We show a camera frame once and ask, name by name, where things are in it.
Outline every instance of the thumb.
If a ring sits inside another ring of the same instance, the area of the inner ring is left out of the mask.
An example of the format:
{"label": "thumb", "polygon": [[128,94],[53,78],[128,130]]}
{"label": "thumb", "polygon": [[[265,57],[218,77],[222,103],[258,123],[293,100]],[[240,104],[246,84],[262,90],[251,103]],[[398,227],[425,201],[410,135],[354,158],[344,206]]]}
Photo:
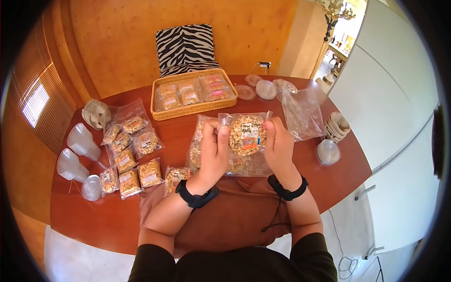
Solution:
{"label": "thumb", "polygon": [[276,128],[272,121],[267,120],[266,124],[266,143],[265,147],[267,150],[274,151],[274,141],[276,140]]}
{"label": "thumb", "polygon": [[218,152],[222,156],[229,154],[229,127],[227,126],[218,130]]}

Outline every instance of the woven basket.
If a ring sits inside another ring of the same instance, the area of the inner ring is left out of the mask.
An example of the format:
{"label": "woven basket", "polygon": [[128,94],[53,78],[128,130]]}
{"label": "woven basket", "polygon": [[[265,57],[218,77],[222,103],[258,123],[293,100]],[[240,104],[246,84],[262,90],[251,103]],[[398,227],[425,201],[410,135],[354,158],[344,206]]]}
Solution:
{"label": "woven basket", "polygon": [[[232,87],[232,91],[235,94],[235,98],[233,99],[227,99],[227,100],[217,100],[217,101],[211,101],[211,102],[203,102],[199,104],[193,104],[184,106],[177,109],[172,110],[166,110],[166,111],[154,111],[154,108],[156,106],[155,101],[155,91],[156,89],[166,83],[174,83],[178,81],[182,81],[185,79],[195,79],[201,76],[211,75],[211,74],[222,74],[227,81],[227,83]],[[235,90],[235,87],[233,87],[232,82],[230,81],[229,77],[227,76],[226,72],[223,69],[206,69],[206,70],[200,70],[185,74],[177,74],[173,76],[164,77],[161,79],[157,79],[153,82],[152,86],[152,101],[150,104],[150,112],[152,113],[153,119],[155,120],[167,120],[171,119],[173,117],[178,116],[187,116],[195,113],[200,113],[203,111],[212,111],[227,107],[232,107],[236,105],[236,100],[238,99],[238,93]]]}

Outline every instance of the zebra print chair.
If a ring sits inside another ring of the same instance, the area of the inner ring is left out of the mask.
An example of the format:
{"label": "zebra print chair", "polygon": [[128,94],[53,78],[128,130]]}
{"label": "zebra print chair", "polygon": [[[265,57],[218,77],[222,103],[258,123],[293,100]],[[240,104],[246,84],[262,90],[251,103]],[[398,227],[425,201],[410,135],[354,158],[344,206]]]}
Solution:
{"label": "zebra print chair", "polygon": [[160,77],[221,68],[215,61],[213,30],[209,24],[162,29],[155,39]]}

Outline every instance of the white cabinet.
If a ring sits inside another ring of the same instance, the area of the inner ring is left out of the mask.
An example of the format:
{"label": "white cabinet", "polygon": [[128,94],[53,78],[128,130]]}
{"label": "white cabinet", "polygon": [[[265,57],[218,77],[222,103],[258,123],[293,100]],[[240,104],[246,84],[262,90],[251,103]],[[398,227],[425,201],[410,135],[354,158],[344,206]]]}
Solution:
{"label": "white cabinet", "polygon": [[432,119],[391,163],[365,181],[375,246],[387,252],[422,239],[429,229],[439,181],[433,175]]}
{"label": "white cabinet", "polygon": [[414,107],[412,122],[422,128],[438,94],[431,60],[415,29],[383,3],[370,0],[355,44],[396,81]]}
{"label": "white cabinet", "polygon": [[416,113],[407,96],[356,45],[329,97],[349,122],[372,170],[391,158],[418,131],[412,122]]}

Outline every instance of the black wrist strap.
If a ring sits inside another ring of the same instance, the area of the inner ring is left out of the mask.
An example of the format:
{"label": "black wrist strap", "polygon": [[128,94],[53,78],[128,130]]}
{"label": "black wrist strap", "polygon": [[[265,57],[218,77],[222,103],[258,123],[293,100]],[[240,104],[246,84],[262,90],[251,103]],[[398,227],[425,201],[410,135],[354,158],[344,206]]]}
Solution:
{"label": "black wrist strap", "polygon": [[300,195],[302,195],[305,190],[307,189],[308,182],[307,179],[305,179],[302,175],[302,184],[301,186],[294,192],[290,192],[288,190],[285,190],[282,187],[282,184],[277,180],[276,176],[273,174],[268,177],[268,183],[271,185],[271,187],[274,189],[274,191],[284,200],[291,201]]}
{"label": "black wrist strap", "polygon": [[216,186],[213,186],[204,195],[191,195],[188,190],[186,190],[186,180],[181,180],[177,185],[175,192],[180,194],[180,197],[188,203],[190,208],[201,208],[219,194],[219,189]]}

